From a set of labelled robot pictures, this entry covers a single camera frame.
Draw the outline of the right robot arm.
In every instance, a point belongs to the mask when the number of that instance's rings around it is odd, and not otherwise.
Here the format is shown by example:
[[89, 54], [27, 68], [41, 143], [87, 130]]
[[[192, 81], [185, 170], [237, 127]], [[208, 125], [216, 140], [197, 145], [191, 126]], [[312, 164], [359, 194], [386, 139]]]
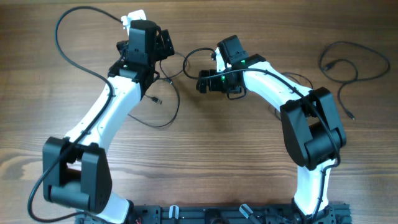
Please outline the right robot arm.
[[330, 171], [341, 162], [346, 134], [332, 94], [293, 82], [272, 68], [261, 55], [248, 55], [232, 35], [212, 51], [216, 68], [202, 70], [197, 90], [220, 91], [244, 97], [257, 93], [280, 114], [285, 148], [297, 165], [297, 190], [293, 202], [309, 221], [325, 215]]

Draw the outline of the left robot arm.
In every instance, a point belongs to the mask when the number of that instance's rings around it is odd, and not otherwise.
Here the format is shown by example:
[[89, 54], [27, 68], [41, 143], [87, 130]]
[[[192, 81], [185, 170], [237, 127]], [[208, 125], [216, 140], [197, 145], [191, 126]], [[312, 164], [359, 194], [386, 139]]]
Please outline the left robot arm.
[[129, 39], [109, 68], [106, 86], [89, 112], [64, 138], [43, 146], [44, 199], [76, 209], [79, 222], [128, 223], [133, 203], [112, 191], [107, 150], [129, 112], [158, 79], [156, 62], [174, 54], [167, 30], [148, 20], [127, 20]]

